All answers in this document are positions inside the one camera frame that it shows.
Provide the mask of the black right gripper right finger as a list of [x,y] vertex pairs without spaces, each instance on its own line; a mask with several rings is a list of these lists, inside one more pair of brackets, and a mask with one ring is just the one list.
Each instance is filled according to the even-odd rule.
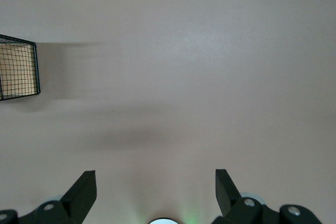
[[222,216],[226,216],[232,206],[240,199],[240,193],[227,170],[216,170],[215,190],[216,199]]

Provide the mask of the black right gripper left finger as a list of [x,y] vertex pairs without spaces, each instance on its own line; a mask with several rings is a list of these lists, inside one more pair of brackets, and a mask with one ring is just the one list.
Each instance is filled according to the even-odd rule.
[[60,202],[72,221],[84,221],[96,199],[96,172],[89,170],[83,172]]

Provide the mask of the brown table mat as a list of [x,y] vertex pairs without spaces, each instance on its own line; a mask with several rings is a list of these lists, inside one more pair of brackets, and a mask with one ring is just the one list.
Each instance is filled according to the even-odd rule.
[[0,102],[0,209],[86,170],[85,224],[220,214],[215,171],[336,224],[336,0],[0,0],[41,93]]

